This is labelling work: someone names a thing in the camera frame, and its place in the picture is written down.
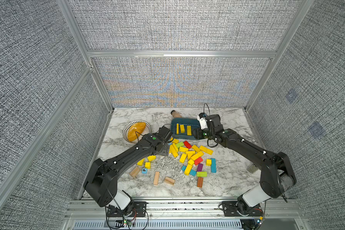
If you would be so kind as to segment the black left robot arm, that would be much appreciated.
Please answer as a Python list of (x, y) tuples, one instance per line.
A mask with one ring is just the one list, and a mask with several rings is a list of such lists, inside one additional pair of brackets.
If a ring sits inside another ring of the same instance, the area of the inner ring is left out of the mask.
[(143, 135), (134, 146), (116, 157), (95, 160), (83, 184), (85, 191), (100, 207), (107, 206), (117, 195), (119, 177), (143, 158), (161, 155), (167, 150), (171, 137), (171, 130), (163, 126), (156, 133)]

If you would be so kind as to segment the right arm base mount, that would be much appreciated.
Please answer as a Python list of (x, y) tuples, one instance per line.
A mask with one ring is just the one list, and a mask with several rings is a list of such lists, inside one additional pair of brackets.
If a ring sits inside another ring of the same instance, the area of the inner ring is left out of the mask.
[(225, 217), (259, 217), (264, 213), (260, 205), (249, 207), (242, 201), (224, 201), (219, 205), (219, 209)]

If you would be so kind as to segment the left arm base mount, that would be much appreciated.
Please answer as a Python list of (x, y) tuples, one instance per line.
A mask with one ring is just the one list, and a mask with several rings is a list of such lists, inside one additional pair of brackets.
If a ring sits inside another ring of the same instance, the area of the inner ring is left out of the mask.
[(125, 209), (119, 209), (116, 206), (108, 205), (106, 207), (107, 217), (145, 217), (146, 216), (147, 202), (132, 201)]

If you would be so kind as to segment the teal plastic bin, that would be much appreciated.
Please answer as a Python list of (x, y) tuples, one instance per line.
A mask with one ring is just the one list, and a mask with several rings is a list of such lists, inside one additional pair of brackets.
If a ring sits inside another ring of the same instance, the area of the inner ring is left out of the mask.
[[(176, 124), (183, 124), (185, 126), (185, 133), (176, 134)], [(185, 139), (185, 140), (198, 140), (197, 131), (201, 129), (199, 121), (194, 118), (173, 118), (170, 123), (172, 136), (176, 139)]]

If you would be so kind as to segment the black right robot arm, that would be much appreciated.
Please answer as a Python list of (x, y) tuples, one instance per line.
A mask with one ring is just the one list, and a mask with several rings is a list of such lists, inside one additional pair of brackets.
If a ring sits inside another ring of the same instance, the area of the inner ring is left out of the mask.
[(240, 154), (261, 171), (259, 184), (238, 197), (236, 206), (242, 215), (264, 201), (283, 195), (296, 184), (295, 173), (285, 153), (274, 153), (261, 148), (236, 131), (224, 128), (219, 115), (200, 113), (197, 120), (200, 128), (193, 131), (196, 139), (213, 140)]

